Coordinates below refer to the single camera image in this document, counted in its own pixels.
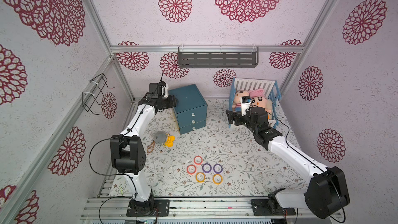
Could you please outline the teal drawer cabinet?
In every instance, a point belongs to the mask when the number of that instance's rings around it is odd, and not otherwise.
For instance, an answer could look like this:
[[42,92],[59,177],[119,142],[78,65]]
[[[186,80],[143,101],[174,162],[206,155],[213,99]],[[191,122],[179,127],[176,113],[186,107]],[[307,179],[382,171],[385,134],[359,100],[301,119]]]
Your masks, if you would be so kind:
[[196,84],[172,89],[169,94],[177,99],[173,113],[181,135],[206,126],[208,105]]

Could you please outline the purple tape roll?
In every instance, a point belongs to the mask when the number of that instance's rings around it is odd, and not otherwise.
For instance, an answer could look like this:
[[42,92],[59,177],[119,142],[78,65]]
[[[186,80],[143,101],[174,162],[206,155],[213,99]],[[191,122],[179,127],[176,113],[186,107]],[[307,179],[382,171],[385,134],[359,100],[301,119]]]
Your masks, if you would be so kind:
[[221,173],[223,172],[223,167],[222,167],[222,165],[220,165],[220,164],[215,164],[215,165],[213,166],[213,171],[214,171],[214,173],[216,173],[216,174],[221,174]]
[[212,166],[211,166],[211,164],[209,164],[209,163],[204,163],[203,165],[202,165],[202,171],[204,172],[204,173],[210,173],[211,171],[212,171]]

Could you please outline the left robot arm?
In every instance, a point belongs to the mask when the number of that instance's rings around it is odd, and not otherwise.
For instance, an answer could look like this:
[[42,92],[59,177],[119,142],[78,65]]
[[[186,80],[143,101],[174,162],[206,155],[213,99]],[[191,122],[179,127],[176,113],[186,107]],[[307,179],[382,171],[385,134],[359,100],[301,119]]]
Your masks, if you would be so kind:
[[110,139],[112,167],[117,169],[119,175],[126,178],[133,191],[133,200],[136,202],[147,202],[152,195],[152,190],[142,172],[146,163],[146,152],[141,137],[158,111],[173,108],[177,102],[173,95],[142,99],[126,129]]

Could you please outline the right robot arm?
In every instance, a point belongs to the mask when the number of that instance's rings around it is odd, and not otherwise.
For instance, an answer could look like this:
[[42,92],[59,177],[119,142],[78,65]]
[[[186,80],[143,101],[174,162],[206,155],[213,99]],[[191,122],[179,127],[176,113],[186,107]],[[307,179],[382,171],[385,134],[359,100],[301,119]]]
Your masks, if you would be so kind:
[[326,219],[337,211],[344,211],[350,203],[346,177],[338,167],[328,167],[287,141],[278,130],[268,124],[268,112],[253,107],[242,112],[226,111],[229,124],[245,126],[255,141],[296,170],[308,187],[301,190],[282,188],[268,195],[267,207],[276,213],[284,209],[306,209],[316,217]]

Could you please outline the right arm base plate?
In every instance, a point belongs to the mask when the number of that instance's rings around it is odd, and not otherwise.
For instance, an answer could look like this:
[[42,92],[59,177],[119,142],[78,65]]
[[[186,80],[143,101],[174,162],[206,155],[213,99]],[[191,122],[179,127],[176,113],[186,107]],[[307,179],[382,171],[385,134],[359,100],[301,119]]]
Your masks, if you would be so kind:
[[252,199],[251,207],[255,216],[295,216],[294,208],[282,208],[275,200]]

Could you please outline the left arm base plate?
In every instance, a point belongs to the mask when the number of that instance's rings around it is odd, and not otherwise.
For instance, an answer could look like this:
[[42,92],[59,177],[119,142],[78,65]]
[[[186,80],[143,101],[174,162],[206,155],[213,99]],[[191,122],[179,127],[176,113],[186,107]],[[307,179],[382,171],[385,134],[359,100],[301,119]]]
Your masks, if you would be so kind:
[[170,200],[148,200],[138,202],[131,200],[127,207],[127,217],[167,217]]

